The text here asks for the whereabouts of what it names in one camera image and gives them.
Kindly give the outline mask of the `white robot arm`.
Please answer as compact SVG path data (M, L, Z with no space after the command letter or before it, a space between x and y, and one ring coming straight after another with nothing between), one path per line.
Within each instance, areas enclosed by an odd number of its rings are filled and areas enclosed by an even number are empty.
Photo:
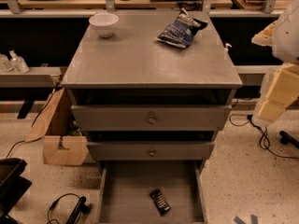
M270 47L273 56L283 61L278 70L264 77L261 97L253 113L253 123L267 127L299 97L299 0L293 0L251 42Z

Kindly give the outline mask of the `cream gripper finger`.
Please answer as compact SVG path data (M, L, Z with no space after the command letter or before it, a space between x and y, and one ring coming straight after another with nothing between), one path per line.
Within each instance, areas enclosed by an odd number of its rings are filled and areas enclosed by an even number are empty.
M265 75L261 97L253 112L253 124L267 127L274 123L299 97L299 66L284 63L278 70Z
M276 26L276 21L271 22L267 25L261 32L256 34L252 39L251 42L255 45L262 46L262 47L271 47L272 46L272 38L273 38L273 31Z

